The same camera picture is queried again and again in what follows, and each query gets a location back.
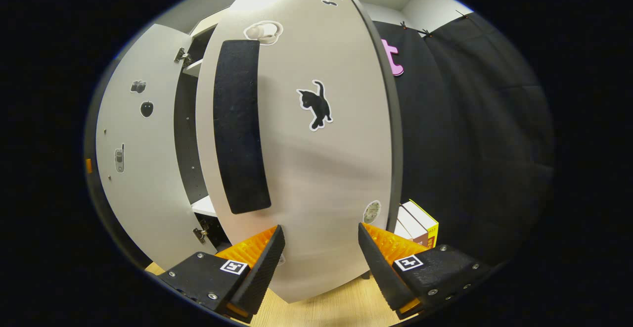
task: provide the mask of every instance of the cabinet door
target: cabinet door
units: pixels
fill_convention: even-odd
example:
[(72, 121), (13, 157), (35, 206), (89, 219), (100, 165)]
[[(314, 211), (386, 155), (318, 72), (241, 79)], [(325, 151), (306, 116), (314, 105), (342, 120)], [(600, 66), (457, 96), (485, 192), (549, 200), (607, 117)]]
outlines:
[(125, 232), (158, 266), (170, 269), (197, 251), (200, 228), (182, 185), (174, 143), (174, 99), (192, 38), (152, 25), (113, 73), (97, 116), (99, 176)]
[[(214, 136), (214, 118), (244, 123), (231, 115), (214, 116), (214, 85), (223, 42), (246, 40), (246, 29), (260, 21), (283, 29), (273, 44), (259, 45), (256, 77), (271, 206), (234, 214), (219, 168), (216, 143), (224, 143)], [(323, 103), (315, 100), (320, 84), (329, 117), (320, 104), (310, 107), (310, 101)], [(308, 100), (307, 109), (301, 100)], [(196, 124), (204, 180), (231, 243), (276, 224), (283, 227), (285, 263), (270, 284), (279, 297), (286, 302), (310, 298), (368, 271), (358, 246), (358, 223), (377, 201), (381, 208), (373, 225), (386, 227), (391, 127), (377, 51), (352, 0), (236, 0), (204, 54)], [(240, 194), (248, 199), (252, 193), (244, 185)]]

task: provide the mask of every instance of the black curtain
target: black curtain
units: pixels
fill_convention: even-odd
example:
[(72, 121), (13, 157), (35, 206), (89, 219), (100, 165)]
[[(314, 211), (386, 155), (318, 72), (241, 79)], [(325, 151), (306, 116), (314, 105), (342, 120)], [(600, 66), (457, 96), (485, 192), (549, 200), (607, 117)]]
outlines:
[(421, 38), (375, 21), (398, 48), (402, 202), (439, 221), (438, 244), (489, 264), (528, 237), (552, 178), (553, 130), (538, 79), (490, 23), (467, 14)]

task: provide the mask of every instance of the black door handle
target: black door handle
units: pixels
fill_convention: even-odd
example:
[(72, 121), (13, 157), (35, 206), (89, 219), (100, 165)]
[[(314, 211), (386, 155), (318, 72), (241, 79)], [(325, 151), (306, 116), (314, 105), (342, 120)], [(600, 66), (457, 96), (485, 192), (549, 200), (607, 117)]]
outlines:
[(271, 206), (257, 109), (259, 54), (257, 40), (224, 41), (215, 72), (215, 149), (233, 214)]

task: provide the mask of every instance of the wooden table surface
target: wooden table surface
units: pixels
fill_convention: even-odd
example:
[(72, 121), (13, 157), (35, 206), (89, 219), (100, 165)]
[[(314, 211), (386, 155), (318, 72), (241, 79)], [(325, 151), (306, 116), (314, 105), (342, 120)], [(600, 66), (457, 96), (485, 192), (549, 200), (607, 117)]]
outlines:
[[(146, 271), (165, 271), (155, 263)], [(268, 289), (251, 327), (387, 327), (401, 322), (382, 297), (373, 276), (360, 277), (307, 300), (287, 304)]]

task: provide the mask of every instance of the stack of books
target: stack of books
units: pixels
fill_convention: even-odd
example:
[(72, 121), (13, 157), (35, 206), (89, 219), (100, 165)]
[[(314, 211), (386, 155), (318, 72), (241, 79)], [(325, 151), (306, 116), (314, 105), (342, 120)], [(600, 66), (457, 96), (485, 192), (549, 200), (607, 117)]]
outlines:
[(439, 223), (414, 201), (400, 205), (394, 234), (423, 246), (434, 248)]

